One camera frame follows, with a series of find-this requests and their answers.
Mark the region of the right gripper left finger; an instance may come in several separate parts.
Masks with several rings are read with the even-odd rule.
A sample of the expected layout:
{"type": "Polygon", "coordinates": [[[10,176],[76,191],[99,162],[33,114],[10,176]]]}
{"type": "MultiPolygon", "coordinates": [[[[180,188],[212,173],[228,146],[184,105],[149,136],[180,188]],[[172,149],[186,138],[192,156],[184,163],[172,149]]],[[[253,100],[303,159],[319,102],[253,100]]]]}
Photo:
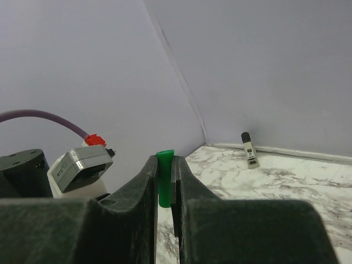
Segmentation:
{"type": "Polygon", "coordinates": [[[1,199],[1,263],[155,263],[157,157],[102,200],[1,199]]]}

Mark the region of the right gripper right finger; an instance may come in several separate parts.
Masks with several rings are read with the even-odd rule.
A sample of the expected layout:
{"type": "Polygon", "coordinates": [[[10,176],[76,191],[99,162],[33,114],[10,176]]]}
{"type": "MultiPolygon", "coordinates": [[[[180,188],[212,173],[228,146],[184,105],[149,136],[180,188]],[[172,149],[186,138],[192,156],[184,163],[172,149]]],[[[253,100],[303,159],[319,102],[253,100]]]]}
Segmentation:
{"type": "Polygon", "coordinates": [[[314,207],[301,200],[224,200],[173,158],[171,208],[181,263],[337,263],[314,207]]]}

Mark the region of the green pen cap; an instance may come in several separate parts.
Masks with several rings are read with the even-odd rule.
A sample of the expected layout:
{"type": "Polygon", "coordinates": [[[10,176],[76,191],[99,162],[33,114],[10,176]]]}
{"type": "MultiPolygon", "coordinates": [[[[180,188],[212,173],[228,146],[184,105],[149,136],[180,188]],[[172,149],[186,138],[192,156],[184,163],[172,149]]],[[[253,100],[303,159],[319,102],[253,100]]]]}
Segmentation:
{"type": "Polygon", "coordinates": [[[171,170],[174,150],[164,150],[156,153],[158,161],[159,183],[158,195],[159,205],[163,208],[171,206],[171,170]]]}

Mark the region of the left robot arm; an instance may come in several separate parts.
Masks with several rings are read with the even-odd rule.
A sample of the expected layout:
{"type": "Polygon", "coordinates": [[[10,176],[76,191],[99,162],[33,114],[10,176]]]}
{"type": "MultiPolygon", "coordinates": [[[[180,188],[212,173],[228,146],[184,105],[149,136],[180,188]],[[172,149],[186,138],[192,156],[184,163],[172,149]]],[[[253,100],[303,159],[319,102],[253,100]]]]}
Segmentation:
{"type": "Polygon", "coordinates": [[[49,165],[40,149],[1,157],[1,198],[52,198],[49,165]]]}

